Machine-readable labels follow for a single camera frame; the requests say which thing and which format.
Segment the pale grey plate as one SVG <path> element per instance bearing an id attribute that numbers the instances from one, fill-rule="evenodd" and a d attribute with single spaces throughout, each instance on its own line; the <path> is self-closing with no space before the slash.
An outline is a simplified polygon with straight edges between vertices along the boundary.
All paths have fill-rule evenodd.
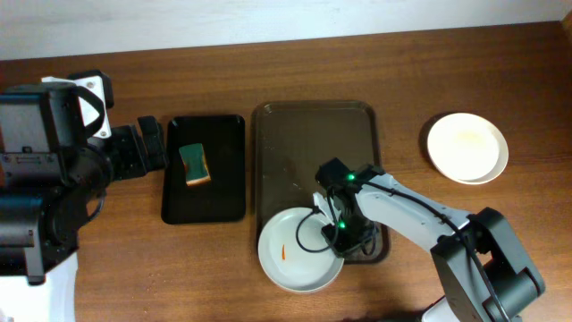
<path id="1" fill-rule="evenodd" d="M 331 284 L 344 264 L 322 236 L 322 228 L 331 223 L 328 215 L 312 208 L 289 208 L 272 216 L 257 243 L 268 278 L 294 293 L 319 292 Z"/>

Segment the green and yellow sponge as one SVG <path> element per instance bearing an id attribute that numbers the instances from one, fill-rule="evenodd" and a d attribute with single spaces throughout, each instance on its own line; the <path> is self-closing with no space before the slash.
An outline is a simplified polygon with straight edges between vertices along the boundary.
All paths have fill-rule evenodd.
<path id="1" fill-rule="evenodd" d="M 185 171 L 185 183 L 188 186 L 200 185 L 211 181 L 206 154 L 201 143 L 180 147 L 179 154 Z"/>

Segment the cream plate top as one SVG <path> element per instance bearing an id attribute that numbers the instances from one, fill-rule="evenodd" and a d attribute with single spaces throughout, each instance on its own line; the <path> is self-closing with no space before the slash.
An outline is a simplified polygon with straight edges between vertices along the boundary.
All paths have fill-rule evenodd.
<path id="1" fill-rule="evenodd" d="M 482 116 L 447 114 L 426 137 L 435 168 L 454 182 L 480 185 L 500 176 L 509 162 L 509 146 L 501 131 Z"/>

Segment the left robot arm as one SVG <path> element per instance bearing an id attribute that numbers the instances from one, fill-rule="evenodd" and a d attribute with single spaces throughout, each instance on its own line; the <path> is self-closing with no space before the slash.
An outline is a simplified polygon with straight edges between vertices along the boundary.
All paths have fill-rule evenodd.
<path id="1" fill-rule="evenodd" d="M 112 127 L 99 70 L 13 86 L 1 96 L 1 318 L 72 321 L 79 231 L 108 186 L 165 169 L 153 116 Z"/>

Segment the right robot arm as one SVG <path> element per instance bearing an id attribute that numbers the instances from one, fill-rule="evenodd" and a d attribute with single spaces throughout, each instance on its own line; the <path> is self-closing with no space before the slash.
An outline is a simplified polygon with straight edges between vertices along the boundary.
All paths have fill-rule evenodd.
<path id="1" fill-rule="evenodd" d="M 333 218 L 322 235 L 337 257 L 364 250 L 380 225 L 431 255 L 444 294 L 419 321 L 519 321 L 546 290 L 512 226 L 495 209 L 473 214 L 449 208 L 377 166 L 352 172 L 337 158 L 321 165 L 315 179 Z"/>

